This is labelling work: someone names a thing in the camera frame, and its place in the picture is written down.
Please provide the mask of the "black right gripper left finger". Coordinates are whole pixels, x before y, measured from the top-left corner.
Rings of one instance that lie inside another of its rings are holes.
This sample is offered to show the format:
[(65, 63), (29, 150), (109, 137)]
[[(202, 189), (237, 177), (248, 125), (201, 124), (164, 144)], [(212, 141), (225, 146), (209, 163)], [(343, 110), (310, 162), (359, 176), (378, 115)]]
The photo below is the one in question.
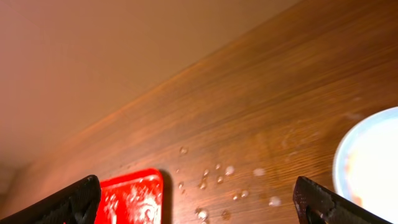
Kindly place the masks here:
[(94, 224), (100, 200), (100, 182), (89, 175), (1, 219), (1, 224)]

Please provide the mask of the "light blue plate top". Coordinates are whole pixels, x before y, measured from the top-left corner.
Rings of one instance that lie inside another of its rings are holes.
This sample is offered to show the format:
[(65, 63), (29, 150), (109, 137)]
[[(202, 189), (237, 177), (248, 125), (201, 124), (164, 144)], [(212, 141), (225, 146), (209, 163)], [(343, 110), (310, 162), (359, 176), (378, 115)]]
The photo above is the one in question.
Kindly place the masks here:
[(333, 160), (335, 192), (397, 223), (397, 108), (364, 118), (340, 141)]

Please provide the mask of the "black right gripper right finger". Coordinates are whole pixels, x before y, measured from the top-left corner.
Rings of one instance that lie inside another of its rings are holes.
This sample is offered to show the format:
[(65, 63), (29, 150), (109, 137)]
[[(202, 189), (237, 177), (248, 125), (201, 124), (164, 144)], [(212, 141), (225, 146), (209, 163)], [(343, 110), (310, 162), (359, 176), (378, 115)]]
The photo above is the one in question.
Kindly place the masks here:
[(300, 224), (391, 224), (308, 177), (297, 177), (293, 202)]

